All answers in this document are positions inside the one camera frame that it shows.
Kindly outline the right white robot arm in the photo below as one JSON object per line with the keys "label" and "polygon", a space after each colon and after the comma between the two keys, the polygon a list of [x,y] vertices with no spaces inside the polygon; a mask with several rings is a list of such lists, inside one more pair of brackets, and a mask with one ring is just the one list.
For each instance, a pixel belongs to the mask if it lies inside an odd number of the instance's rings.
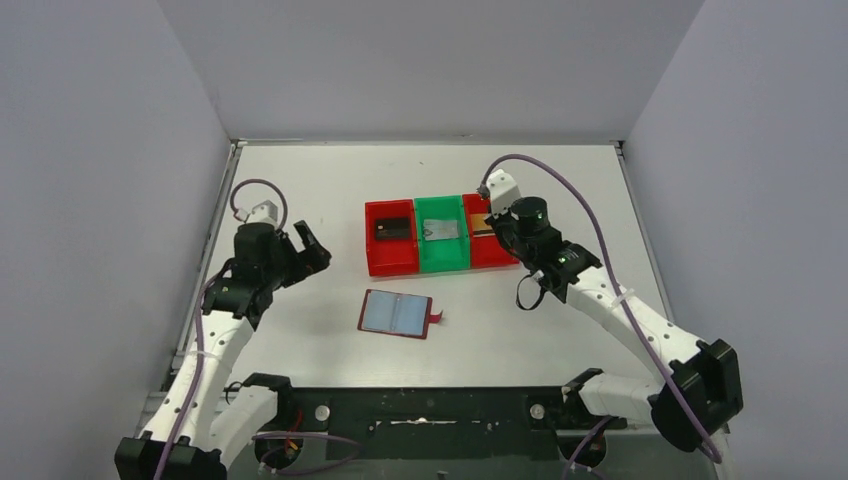
{"label": "right white robot arm", "polygon": [[595,321],[650,372],[631,378],[586,370],[563,389],[568,422],[585,427],[612,416],[650,424],[677,449],[693,452],[742,410],[736,351],[677,327],[625,289],[598,257],[551,226],[544,199],[495,199],[486,222],[543,295]]}

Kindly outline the red leather card holder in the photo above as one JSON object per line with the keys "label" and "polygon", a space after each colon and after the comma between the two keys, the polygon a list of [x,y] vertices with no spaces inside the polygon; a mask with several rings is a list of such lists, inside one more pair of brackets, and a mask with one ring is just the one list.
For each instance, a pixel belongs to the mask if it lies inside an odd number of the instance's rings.
{"label": "red leather card holder", "polygon": [[425,340],[429,327],[441,322],[443,312],[422,295],[368,289],[357,329],[363,332]]}

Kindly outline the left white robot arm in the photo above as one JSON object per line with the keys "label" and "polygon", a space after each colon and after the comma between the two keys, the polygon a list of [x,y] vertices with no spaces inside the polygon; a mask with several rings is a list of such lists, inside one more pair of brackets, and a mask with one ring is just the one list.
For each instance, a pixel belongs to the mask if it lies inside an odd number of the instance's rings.
{"label": "left white robot arm", "polygon": [[238,452],[265,424],[281,427],[296,400],[285,377],[246,382],[246,392],[216,411],[234,364],[280,288],[330,265],[331,253],[305,221],[294,229],[303,247],[265,221],[238,227],[234,254],[202,287],[193,310],[195,338],[157,411],[139,436],[114,454],[122,479],[224,479]]}

